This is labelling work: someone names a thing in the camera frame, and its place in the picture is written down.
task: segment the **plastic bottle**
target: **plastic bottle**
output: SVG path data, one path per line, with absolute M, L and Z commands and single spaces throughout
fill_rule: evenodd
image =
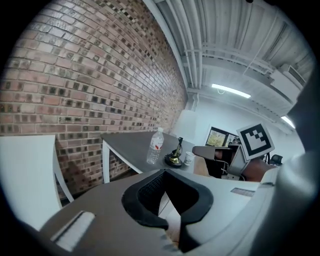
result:
M 159 158 L 162 145 L 164 143 L 163 128 L 158 127 L 158 131 L 152 136 L 146 161 L 154 165 Z

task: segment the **gray table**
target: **gray table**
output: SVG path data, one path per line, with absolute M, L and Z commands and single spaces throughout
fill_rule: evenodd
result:
M 150 146 L 150 141 L 154 132 L 128 132 L 128 133 L 103 133 L 101 135 L 103 139 L 102 143 L 102 165 L 103 165 L 103 178 L 107 183 L 109 179 L 109 155 L 112 151 L 123 162 L 130 166 L 137 173 L 145 173 L 163 168 L 170 168 L 165 163 L 165 155 L 172 152 L 178 146 L 178 138 L 169 134 L 163 133 L 164 142 L 160 152 L 159 159 L 155 164 L 147 163 L 147 153 Z M 192 152 L 194 144 L 187 141 L 182 141 L 182 154 L 180 159 L 185 160 L 186 152 Z M 182 165 L 180 170 L 184 170 L 188 173 L 194 171 L 193 161 L 190 166 Z

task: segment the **gold trophy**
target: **gold trophy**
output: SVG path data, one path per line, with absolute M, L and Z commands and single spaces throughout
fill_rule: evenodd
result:
M 170 154 L 167 154 L 164 157 L 164 161 L 168 166 L 174 167 L 174 168 L 180 168 L 182 166 L 182 161 L 179 159 L 181 156 L 180 149 L 182 149 L 181 143 L 184 138 L 179 137 L 179 144 L 175 150 L 173 150 Z

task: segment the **black chair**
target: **black chair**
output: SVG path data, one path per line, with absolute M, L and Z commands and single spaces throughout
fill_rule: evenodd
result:
M 271 157 L 270 164 L 275 165 L 275 166 L 282 166 L 282 163 L 281 163 L 282 158 L 283 158 L 283 156 L 278 155 L 278 154 L 274 154 Z

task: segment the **white wall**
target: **white wall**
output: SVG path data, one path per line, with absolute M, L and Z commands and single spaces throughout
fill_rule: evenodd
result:
M 266 125 L 275 146 L 275 150 L 270 153 L 271 156 L 274 154 L 283 156 L 284 163 L 291 157 L 305 152 L 296 132 L 287 135 L 272 123 L 241 108 L 200 98 L 195 112 L 197 120 L 194 144 L 196 146 L 205 145 L 211 126 L 237 135 L 237 129 L 262 122 Z

